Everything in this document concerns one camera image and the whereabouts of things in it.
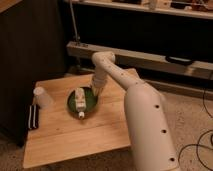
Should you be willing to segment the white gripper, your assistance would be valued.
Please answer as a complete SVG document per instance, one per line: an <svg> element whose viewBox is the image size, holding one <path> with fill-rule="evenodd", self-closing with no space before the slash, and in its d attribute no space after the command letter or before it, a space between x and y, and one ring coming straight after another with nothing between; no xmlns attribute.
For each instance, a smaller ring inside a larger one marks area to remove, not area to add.
<svg viewBox="0 0 213 171"><path fill-rule="evenodd" d="M94 96L98 96L100 89L107 83L107 73L96 70L92 77L92 91Z"/></svg>

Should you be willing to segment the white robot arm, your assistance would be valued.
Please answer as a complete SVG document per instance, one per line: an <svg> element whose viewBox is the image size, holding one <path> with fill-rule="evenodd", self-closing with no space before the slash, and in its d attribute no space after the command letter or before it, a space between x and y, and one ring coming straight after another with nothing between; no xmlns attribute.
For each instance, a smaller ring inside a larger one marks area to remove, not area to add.
<svg viewBox="0 0 213 171"><path fill-rule="evenodd" d="M163 109L149 83L115 65L113 52L92 55L92 90L99 95L110 76L125 90L124 111L137 171L181 171Z"/></svg>

